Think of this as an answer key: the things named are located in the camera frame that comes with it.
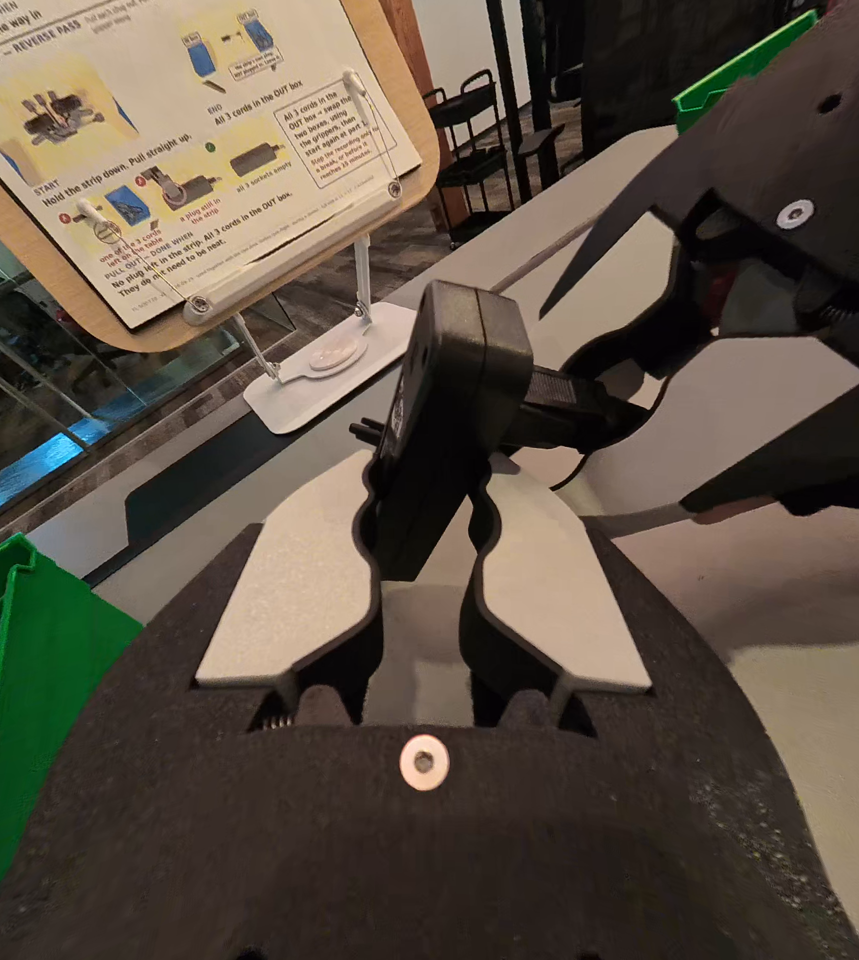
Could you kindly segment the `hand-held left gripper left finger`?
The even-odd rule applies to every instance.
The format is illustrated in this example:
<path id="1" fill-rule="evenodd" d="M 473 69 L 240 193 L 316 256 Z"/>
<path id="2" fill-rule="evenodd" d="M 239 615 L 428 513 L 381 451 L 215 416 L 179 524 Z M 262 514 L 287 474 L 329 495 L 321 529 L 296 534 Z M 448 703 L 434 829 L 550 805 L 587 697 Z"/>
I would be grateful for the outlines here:
<path id="1" fill-rule="evenodd" d="M 379 589 L 357 524 L 372 458 L 352 453 L 265 518 L 196 668 L 200 688 L 298 697 L 313 684 L 308 671 L 375 613 Z"/>

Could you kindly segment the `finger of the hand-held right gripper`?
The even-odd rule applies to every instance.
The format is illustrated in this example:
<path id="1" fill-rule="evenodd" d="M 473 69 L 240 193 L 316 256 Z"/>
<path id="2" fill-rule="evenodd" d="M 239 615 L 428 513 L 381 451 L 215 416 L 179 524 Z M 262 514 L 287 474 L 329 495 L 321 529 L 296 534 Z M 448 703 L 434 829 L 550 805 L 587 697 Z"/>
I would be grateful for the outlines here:
<path id="1" fill-rule="evenodd" d="M 655 306 L 671 284 L 676 235 L 645 213 L 557 304 L 557 370 L 590 379 L 577 354 Z"/>
<path id="2" fill-rule="evenodd" d="M 688 495 L 858 385 L 859 367 L 816 338 L 713 341 L 641 426 L 587 457 L 575 513 L 616 537 L 688 522 Z"/>

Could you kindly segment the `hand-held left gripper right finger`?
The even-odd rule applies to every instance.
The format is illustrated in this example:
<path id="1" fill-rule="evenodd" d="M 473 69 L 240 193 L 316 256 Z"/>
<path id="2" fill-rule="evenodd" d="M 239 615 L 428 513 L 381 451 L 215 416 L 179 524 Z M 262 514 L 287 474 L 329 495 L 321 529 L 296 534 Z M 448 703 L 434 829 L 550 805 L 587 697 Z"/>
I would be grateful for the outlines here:
<path id="1" fill-rule="evenodd" d="M 472 498 L 476 551 L 459 646 L 500 698 L 644 694 L 652 679 L 583 522 L 511 461 L 492 461 Z"/>

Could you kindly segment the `black ribbed power plug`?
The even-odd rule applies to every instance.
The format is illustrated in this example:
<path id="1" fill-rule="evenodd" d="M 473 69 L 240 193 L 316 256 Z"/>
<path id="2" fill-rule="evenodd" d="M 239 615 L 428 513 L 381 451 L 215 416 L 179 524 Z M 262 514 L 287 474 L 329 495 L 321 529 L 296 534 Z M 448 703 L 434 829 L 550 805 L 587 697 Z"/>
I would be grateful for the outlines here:
<path id="1" fill-rule="evenodd" d="M 522 449 L 575 450 L 588 457 L 628 438 L 651 412 L 586 380 L 534 366 L 519 408 L 498 446 L 510 455 Z"/>

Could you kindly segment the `black power strip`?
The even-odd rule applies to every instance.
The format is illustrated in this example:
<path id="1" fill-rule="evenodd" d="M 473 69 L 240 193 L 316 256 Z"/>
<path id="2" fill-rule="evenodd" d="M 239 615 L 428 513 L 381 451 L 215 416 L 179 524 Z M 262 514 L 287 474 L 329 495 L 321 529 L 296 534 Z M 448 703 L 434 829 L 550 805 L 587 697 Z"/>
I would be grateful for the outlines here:
<path id="1" fill-rule="evenodd" d="M 529 389 L 517 303 L 434 280 L 423 290 L 387 420 L 364 472 L 363 543 L 382 582 L 412 582 L 488 472 Z"/>

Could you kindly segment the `person's right hand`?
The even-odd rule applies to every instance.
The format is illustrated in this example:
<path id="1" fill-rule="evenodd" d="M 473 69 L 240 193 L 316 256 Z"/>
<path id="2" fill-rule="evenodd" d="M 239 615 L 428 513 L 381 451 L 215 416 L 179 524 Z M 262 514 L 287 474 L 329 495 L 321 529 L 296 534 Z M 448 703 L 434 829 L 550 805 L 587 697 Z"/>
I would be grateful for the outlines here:
<path id="1" fill-rule="evenodd" d="M 691 520 L 692 522 L 700 525 L 717 524 L 726 522 L 742 514 L 763 509 L 775 503 L 777 503 L 777 501 L 770 496 L 745 498 L 734 502 L 723 503 L 712 507 L 709 510 L 703 510 L 699 513 L 694 513 L 691 517 Z"/>

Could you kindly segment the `green plastic bin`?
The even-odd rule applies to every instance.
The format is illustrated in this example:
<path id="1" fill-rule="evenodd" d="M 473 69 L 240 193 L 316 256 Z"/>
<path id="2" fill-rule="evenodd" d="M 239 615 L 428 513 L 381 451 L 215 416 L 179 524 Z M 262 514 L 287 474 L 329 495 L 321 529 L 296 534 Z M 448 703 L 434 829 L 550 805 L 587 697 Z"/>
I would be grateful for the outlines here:
<path id="1" fill-rule="evenodd" d="M 681 136 L 722 99 L 737 81 L 759 75 L 820 20 L 818 7 L 801 12 L 771 34 L 700 78 L 672 99 L 675 130 Z"/>
<path id="2" fill-rule="evenodd" d="M 143 628 L 25 535 L 0 544 L 0 883 L 78 715 Z"/>

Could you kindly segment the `black utility cart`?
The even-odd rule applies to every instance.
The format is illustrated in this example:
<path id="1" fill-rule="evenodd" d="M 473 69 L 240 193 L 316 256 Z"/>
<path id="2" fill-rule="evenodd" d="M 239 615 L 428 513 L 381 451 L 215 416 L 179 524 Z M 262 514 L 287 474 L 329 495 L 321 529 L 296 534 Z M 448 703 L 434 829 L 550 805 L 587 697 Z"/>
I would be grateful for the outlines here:
<path id="1" fill-rule="evenodd" d="M 460 191 L 468 210 L 461 222 L 455 222 L 447 207 L 443 208 L 449 248 L 454 251 L 515 210 L 493 73 L 489 69 L 473 73 L 460 84 L 458 94 L 453 97 L 442 87 L 434 88 L 423 95 L 423 104 L 436 131 L 447 136 L 450 150 L 450 159 L 441 162 L 436 192 L 445 203 L 447 191 Z M 494 114 L 497 141 L 495 145 L 482 146 L 474 133 L 473 121 L 487 112 Z M 486 194 L 486 183 L 496 175 L 502 175 L 505 182 L 506 210 L 493 209 Z"/>

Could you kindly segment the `white document stand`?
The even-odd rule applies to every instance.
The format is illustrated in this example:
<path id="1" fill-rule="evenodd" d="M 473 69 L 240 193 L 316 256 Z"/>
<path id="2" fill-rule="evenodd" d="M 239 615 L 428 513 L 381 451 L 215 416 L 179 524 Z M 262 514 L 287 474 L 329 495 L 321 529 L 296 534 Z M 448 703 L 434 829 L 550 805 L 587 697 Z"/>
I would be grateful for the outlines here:
<path id="1" fill-rule="evenodd" d="M 199 328 L 218 314 L 235 325 L 237 332 L 255 354 L 268 380 L 264 399 L 252 405 L 263 424 L 278 436 L 308 425 L 320 414 L 347 397 L 372 375 L 381 373 L 406 348 L 412 319 L 387 321 L 386 314 L 373 318 L 370 273 L 370 229 L 387 214 L 402 206 L 403 186 L 386 144 L 377 108 L 360 75 L 346 69 L 342 85 L 351 98 L 376 155 L 387 173 L 369 193 L 356 193 L 351 202 L 325 222 L 317 225 L 266 257 L 233 270 L 225 279 L 196 294 L 173 289 L 176 306 L 190 327 Z M 329 228 L 330 241 L 323 236 Z M 243 300 L 269 282 L 324 252 L 328 244 L 352 240 L 356 298 L 349 318 L 328 330 L 311 345 L 289 359 L 270 362 L 258 347 L 243 316 Z"/>

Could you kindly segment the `glass railing panel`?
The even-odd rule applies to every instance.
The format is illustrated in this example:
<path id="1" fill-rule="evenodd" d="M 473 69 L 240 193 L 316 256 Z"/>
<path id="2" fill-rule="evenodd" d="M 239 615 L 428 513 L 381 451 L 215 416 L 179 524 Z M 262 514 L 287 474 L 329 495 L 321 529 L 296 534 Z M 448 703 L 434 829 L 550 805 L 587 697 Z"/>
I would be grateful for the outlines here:
<path id="1" fill-rule="evenodd" d="M 45 498 L 253 359 L 224 325 L 163 352 L 80 326 L 0 240 L 0 517 Z"/>

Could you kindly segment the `black metal post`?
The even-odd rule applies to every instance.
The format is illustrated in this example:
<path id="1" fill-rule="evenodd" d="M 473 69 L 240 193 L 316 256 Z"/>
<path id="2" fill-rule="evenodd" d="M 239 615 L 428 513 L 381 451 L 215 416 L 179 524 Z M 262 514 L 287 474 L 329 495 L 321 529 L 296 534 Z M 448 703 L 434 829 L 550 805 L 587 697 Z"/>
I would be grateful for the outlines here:
<path id="1" fill-rule="evenodd" d="M 498 84 L 504 105 L 519 202 L 524 205 L 532 199 L 532 186 L 527 161 L 520 154 L 523 146 L 523 132 L 512 71 L 504 6 L 501 1 L 485 1 L 484 3 L 493 43 Z"/>

